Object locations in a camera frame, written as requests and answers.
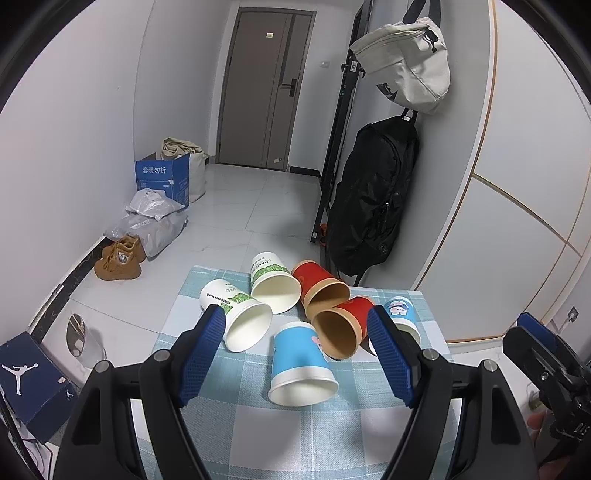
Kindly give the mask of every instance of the blue paper cup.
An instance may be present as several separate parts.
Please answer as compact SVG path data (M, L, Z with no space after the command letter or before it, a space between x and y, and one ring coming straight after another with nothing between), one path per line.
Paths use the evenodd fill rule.
M406 297L394 297L384 304L384 309L401 332L410 333L420 345L421 334L417 328L417 314L413 303ZM369 341L369 349L375 355L374 346Z
M324 402L337 393L316 330L306 322L290 322L275 334L269 400L284 407Z

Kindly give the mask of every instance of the cabinet door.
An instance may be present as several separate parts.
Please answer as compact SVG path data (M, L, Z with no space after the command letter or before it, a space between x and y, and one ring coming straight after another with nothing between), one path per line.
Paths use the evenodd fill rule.
M499 336L534 298L563 245L526 211L471 180L418 289L446 340Z
M475 172L567 239L589 175L591 122L543 40L508 6L496 4L497 75Z

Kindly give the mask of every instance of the paper cup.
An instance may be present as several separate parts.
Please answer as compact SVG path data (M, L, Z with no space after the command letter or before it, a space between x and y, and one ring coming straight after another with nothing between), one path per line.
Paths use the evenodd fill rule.
M258 254L251 264L251 296L284 313L300 299L301 285L272 252Z
M421 334L417 328L417 314L413 303L406 297L394 297L384 304L384 309L401 332L410 333L420 345ZM374 346L369 341L369 349L376 355Z
M313 260L304 260L292 270L301 285L301 302L306 317L312 321L322 310L349 300L349 286L334 278Z
M370 299L355 297L314 317L312 325L326 355L337 360L353 356L367 335L368 312L373 306Z
M320 350L314 327L306 322L290 322L275 334L269 400L284 407L305 407L337 393L329 364Z
M253 299L221 278L205 285L199 300L203 310L215 304L225 312L223 341L231 352L243 352L254 346L263 338L273 319L269 305Z

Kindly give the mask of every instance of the white wall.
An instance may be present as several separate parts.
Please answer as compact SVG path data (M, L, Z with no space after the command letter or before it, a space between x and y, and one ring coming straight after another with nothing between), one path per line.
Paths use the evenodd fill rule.
M166 137L207 149L229 11L230 0L155 0L139 58L135 158L158 151Z
M591 356L591 264L587 264L574 289L554 315L558 328L562 327L572 307L577 309L579 316L574 323L565 325L560 336L585 360Z
M22 332L135 192L132 113L151 0L97 0L0 113L0 343Z
M371 28L402 19L406 2L376 0ZM441 31L451 72L449 92L433 115L419 115L421 150L413 174L400 235L388 260L372 267L363 285L411 288L447 221L475 141L484 122L487 85L492 75L491 26L487 0L448 0L441 6ZM369 79L360 79L341 163L353 148L359 128L398 114Z
M299 0L233 0L217 64L209 127L210 153L213 154L217 143L217 121L223 76L238 8L267 7L316 11L314 29L295 115L288 162L291 166L322 171L336 104L339 99L339 89L342 81L340 65L347 58L353 19L361 3L362 0L323 0L316 2ZM330 62L328 69L320 67L320 64L325 60Z

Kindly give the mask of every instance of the tiled floor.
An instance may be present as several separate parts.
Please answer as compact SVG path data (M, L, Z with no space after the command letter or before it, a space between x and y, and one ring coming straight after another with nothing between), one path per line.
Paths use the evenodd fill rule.
M187 273L194 265L248 272L252 258L275 252L288 268L319 260L310 243L320 199L317 178L258 168L206 167L206 194L187 209L189 222L135 280L102 281L91 271L72 294L43 345L73 380L87 371L66 349L70 313L82 315L117 365L150 354Z

